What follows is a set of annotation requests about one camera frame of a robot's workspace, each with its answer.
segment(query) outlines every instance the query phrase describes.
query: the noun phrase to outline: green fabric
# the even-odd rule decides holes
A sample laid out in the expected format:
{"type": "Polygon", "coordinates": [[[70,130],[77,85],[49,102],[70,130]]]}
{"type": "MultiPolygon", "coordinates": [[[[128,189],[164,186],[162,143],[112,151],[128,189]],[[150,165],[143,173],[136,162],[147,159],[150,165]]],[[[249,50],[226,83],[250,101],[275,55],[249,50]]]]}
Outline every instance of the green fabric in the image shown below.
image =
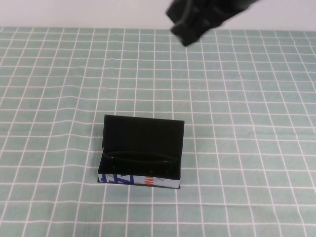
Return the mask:
{"type": "Polygon", "coordinates": [[[0,28],[1,237],[314,237],[316,32],[0,28]],[[185,120],[179,190],[98,184],[104,114],[185,120]]]}

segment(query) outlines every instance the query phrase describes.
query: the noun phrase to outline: black lid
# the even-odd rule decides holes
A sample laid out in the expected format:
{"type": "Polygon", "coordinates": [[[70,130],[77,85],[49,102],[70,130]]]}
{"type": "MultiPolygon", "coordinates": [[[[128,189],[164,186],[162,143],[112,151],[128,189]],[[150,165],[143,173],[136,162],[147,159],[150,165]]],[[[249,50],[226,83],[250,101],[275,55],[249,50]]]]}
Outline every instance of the black lid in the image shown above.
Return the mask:
{"type": "Polygon", "coordinates": [[[180,180],[184,121],[105,115],[98,173],[180,180]]]}

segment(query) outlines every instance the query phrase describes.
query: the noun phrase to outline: white grid line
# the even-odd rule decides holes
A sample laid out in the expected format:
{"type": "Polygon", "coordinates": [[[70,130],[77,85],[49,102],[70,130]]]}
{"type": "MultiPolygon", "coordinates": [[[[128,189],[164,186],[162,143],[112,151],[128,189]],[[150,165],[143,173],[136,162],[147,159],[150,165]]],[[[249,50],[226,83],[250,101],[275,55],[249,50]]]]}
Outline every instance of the white grid line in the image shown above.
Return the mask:
{"type": "MultiPolygon", "coordinates": [[[[211,101],[210,101],[210,95],[209,95],[209,87],[208,87],[208,83],[206,82],[206,89],[207,89],[207,96],[208,96],[208,102],[209,102],[209,108],[210,108],[210,113],[211,113],[211,120],[212,120],[212,123],[213,123],[213,115],[212,115],[212,106],[211,106],[211,101]]],[[[220,166],[220,161],[219,161],[219,156],[218,156],[218,148],[217,148],[217,142],[216,142],[216,133],[214,133],[214,144],[215,144],[215,151],[216,151],[216,158],[217,158],[217,162],[218,162],[218,168],[219,168],[219,178],[220,178],[220,183],[221,183],[221,188],[222,188],[222,193],[223,193],[223,201],[224,201],[224,206],[225,206],[225,215],[226,215],[226,223],[227,223],[227,230],[228,230],[228,235],[229,237],[231,236],[231,230],[229,228],[229,218],[228,218],[228,210],[227,210],[227,206],[226,206],[226,195],[225,195],[225,190],[224,190],[224,186],[223,186],[223,178],[222,178],[222,173],[221,173],[221,166],[220,166]]]]}
{"type": "MultiPolygon", "coordinates": [[[[44,91],[45,91],[45,89],[44,89],[43,92],[42,92],[42,95],[41,95],[40,100],[42,100],[42,98],[43,98],[44,91]]],[[[29,134],[28,134],[27,141],[26,141],[25,146],[24,146],[24,151],[23,151],[23,153],[22,153],[21,160],[22,160],[23,157],[24,157],[24,153],[25,153],[25,151],[26,151],[26,147],[27,147],[27,144],[28,144],[28,140],[29,140],[30,135],[31,135],[31,132],[32,132],[32,128],[33,128],[33,126],[34,126],[34,124],[35,124],[35,118],[36,118],[36,116],[37,116],[37,114],[38,114],[39,108],[40,108],[40,103],[39,103],[38,108],[37,108],[37,111],[36,111],[36,113],[35,113],[34,120],[33,120],[32,126],[31,126],[31,128],[30,128],[30,132],[29,132],[29,134]]],[[[42,168],[43,165],[44,165],[44,161],[45,161],[45,157],[43,158],[42,164],[41,164],[41,166],[40,166],[38,178],[37,178],[37,180],[36,180],[34,192],[33,192],[32,198],[31,198],[31,203],[30,203],[30,207],[29,207],[28,214],[27,214],[27,217],[26,217],[26,223],[25,223],[24,228],[23,228],[22,236],[25,235],[26,226],[27,226],[27,223],[28,223],[28,221],[29,221],[30,214],[31,214],[32,202],[33,202],[33,200],[34,200],[34,196],[35,196],[35,193],[36,193],[36,190],[37,190],[38,182],[39,182],[39,180],[40,180],[41,168],[42,168]]]]}
{"type": "MultiPolygon", "coordinates": [[[[2,156],[3,151],[4,151],[4,148],[5,148],[5,146],[6,146],[6,143],[7,143],[8,139],[9,139],[9,134],[10,134],[10,132],[11,132],[11,130],[12,130],[12,127],[13,127],[13,124],[14,124],[14,122],[15,122],[16,116],[17,116],[18,111],[19,111],[19,109],[20,109],[20,107],[21,107],[22,100],[23,100],[23,97],[24,97],[24,95],[25,95],[25,92],[26,92],[26,89],[27,89],[27,86],[28,86],[29,82],[30,82],[30,77],[28,78],[27,85],[26,85],[26,87],[24,88],[24,91],[23,91],[23,94],[22,94],[22,99],[21,99],[21,101],[20,101],[20,103],[19,103],[19,105],[18,105],[18,108],[17,108],[17,110],[16,110],[16,112],[15,112],[13,121],[12,121],[12,123],[11,123],[10,129],[9,129],[9,131],[8,131],[8,134],[7,134],[6,138],[5,138],[5,141],[4,141],[4,144],[3,144],[3,149],[1,150],[1,153],[0,153],[0,157],[2,156]]],[[[25,143],[23,152],[25,152],[26,145],[27,145],[27,143],[25,143]]],[[[19,172],[19,168],[21,167],[21,163],[22,163],[22,159],[20,159],[20,162],[19,162],[19,164],[18,164],[18,167],[17,167],[16,173],[15,173],[14,180],[13,180],[12,186],[11,186],[11,188],[10,188],[10,192],[9,192],[9,195],[8,195],[7,200],[9,200],[10,197],[11,197],[11,195],[12,195],[14,183],[15,183],[15,181],[16,181],[16,179],[17,179],[18,172],[19,172]]],[[[2,221],[3,221],[3,218],[4,218],[4,215],[6,214],[6,210],[7,210],[7,203],[6,203],[5,206],[4,206],[3,213],[2,213],[2,216],[1,216],[1,219],[0,219],[0,227],[1,227],[1,224],[2,224],[2,221]]]]}
{"type": "MultiPolygon", "coordinates": [[[[96,112],[94,112],[94,118],[93,118],[93,122],[95,122],[95,118],[96,118],[96,112]]],[[[92,126],[92,130],[91,130],[91,134],[90,136],[92,136],[93,134],[93,129],[94,129],[94,126],[92,126]]],[[[89,148],[88,148],[88,151],[90,151],[90,148],[91,148],[91,143],[92,143],[92,139],[90,139],[90,142],[89,142],[89,148]]],[[[87,164],[88,164],[88,156],[89,156],[89,152],[87,153],[87,156],[86,156],[86,161],[85,161],[85,166],[84,166],[84,171],[83,171],[83,176],[82,176],[82,184],[81,184],[81,188],[80,188],[80,194],[79,194],[79,201],[81,201],[81,197],[82,197],[82,188],[83,188],[83,183],[84,183],[84,179],[85,179],[85,174],[86,174],[86,167],[87,167],[87,164]]],[[[78,204],[77,205],[77,211],[76,211],[76,218],[75,218],[75,224],[74,224],[74,230],[73,230],[73,237],[76,237],[76,226],[77,226],[77,221],[78,221],[78,213],[79,213],[79,207],[80,205],[78,204]]]]}
{"type": "MultiPolygon", "coordinates": [[[[107,57],[107,49],[108,49],[108,45],[107,45],[106,50],[105,50],[105,58],[107,57]]],[[[98,98],[100,98],[101,84],[102,84],[102,79],[100,80],[100,86],[99,86],[99,91],[98,91],[98,98]]],[[[94,125],[96,124],[96,122],[95,122],[96,114],[97,114],[97,111],[95,111],[95,113],[94,113],[94,120],[93,120],[94,121],[94,125]]],[[[107,194],[107,185],[105,185],[105,188],[104,188],[104,196],[103,196],[103,204],[102,204],[102,212],[101,212],[101,222],[103,222],[103,217],[104,217],[104,203],[105,203],[106,194],[107,194]]],[[[99,237],[102,237],[102,224],[100,224],[99,237]]]]}
{"type": "MultiPolygon", "coordinates": [[[[220,52],[219,52],[219,48],[218,48],[218,56],[219,56],[219,60],[220,60],[220,63],[221,63],[221,55],[220,55],[220,52]]],[[[224,88],[225,88],[227,100],[229,101],[228,92],[227,92],[227,87],[226,87],[226,83],[225,83],[225,82],[224,82],[224,88]]],[[[233,122],[233,124],[234,124],[234,120],[233,120],[233,116],[232,116],[232,110],[231,110],[231,106],[230,106],[229,103],[228,103],[228,109],[229,109],[229,112],[230,112],[231,120],[232,120],[232,122],[233,122]]],[[[239,148],[238,148],[238,143],[237,143],[237,136],[236,136],[236,131],[235,131],[235,127],[234,127],[234,126],[233,126],[233,133],[234,133],[235,144],[236,144],[236,149],[237,149],[237,153],[238,153],[238,159],[239,159],[240,167],[241,167],[242,179],[243,179],[243,183],[246,185],[245,174],[244,174],[244,171],[243,171],[242,162],[241,162],[241,158],[240,158],[240,154],[239,154],[239,148]]],[[[246,190],[247,202],[248,202],[248,204],[250,204],[250,198],[249,198],[248,189],[245,188],[245,190],[246,190]]],[[[257,237],[256,226],[255,226],[255,220],[254,220],[253,212],[252,212],[252,209],[251,209],[251,208],[250,208],[250,214],[251,214],[251,220],[252,220],[252,223],[253,223],[254,236],[257,237]]]]}
{"type": "MultiPolygon", "coordinates": [[[[66,162],[66,154],[67,154],[67,151],[65,152],[65,157],[64,157],[64,163],[63,163],[63,166],[65,165],[65,162],[66,162]]],[[[65,168],[63,167],[62,168],[62,175],[61,175],[61,178],[60,178],[60,182],[62,182],[62,180],[63,180],[63,174],[64,174],[64,170],[65,170],[65,168]]],[[[60,192],[60,189],[61,189],[61,185],[59,185],[59,187],[58,187],[58,191],[57,191],[57,196],[56,196],[56,201],[58,200],[58,198],[59,198],[59,192],[60,192]]],[[[52,221],[53,221],[53,218],[54,218],[54,213],[55,213],[55,209],[56,209],[56,202],[54,203],[54,208],[53,208],[53,211],[52,211],[52,213],[51,213],[51,217],[50,217],[50,222],[49,222],[49,225],[48,225],[48,228],[47,228],[47,232],[46,232],[46,237],[49,235],[49,231],[50,231],[50,228],[51,228],[51,223],[52,223],[52,221]]]]}
{"type": "MultiPolygon", "coordinates": [[[[172,55],[171,55],[171,43],[170,43],[170,68],[172,70],[172,55]]],[[[173,107],[173,78],[172,78],[172,73],[170,74],[170,79],[171,79],[171,111],[172,111],[172,119],[174,119],[174,107],[173,107]]],[[[175,190],[175,199],[176,199],[176,222],[177,222],[177,237],[180,235],[179,231],[179,212],[178,212],[178,192],[175,190]]]]}
{"type": "MultiPolygon", "coordinates": [[[[193,123],[193,141],[194,141],[194,151],[197,152],[197,144],[196,144],[196,136],[195,136],[195,128],[194,128],[194,117],[193,117],[193,106],[192,106],[192,94],[191,94],[191,86],[190,86],[190,71],[189,71],[189,62],[188,62],[188,50],[186,48],[186,53],[187,53],[187,66],[188,66],[188,76],[189,76],[189,94],[190,94],[190,107],[191,107],[191,118],[192,118],[192,123],[193,123]]],[[[198,156],[197,154],[195,155],[196,159],[196,164],[198,166],[198,156]]],[[[199,183],[199,172],[197,170],[197,185],[198,185],[198,198],[200,202],[200,212],[201,212],[201,221],[202,221],[202,232],[203,232],[203,237],[205,236],[205,229],[204,229],[204,216],[203,216],[203,207],[202,207],[202,197],[201,197],[201,190],[200,190],[200,183],[199,183]]]]}

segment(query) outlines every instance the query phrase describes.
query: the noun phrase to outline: table surface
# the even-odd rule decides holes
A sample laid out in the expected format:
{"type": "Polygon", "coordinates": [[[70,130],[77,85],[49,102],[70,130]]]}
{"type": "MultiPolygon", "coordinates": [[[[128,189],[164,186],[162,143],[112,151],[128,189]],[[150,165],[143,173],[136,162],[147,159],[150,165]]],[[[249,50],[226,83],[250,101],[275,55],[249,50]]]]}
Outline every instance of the table surface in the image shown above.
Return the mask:
{"type": "Polygon", "coordinates": [[[0,28],[0,236],[314,237],[316,32],[0,28]],[[104,114],[185,121],[179,190],[98,184],[104,114]]]}

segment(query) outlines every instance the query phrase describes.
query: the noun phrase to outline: black box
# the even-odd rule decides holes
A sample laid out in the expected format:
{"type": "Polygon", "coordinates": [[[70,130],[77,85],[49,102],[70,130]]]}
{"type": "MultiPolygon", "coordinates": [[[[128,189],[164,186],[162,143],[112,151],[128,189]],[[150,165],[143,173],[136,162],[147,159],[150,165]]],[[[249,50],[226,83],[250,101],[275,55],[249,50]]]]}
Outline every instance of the black box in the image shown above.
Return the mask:
{"type": "Polygon", "coordinates": [[[180,187],[184,121],[104,116],[99,182],[180,187]]]}

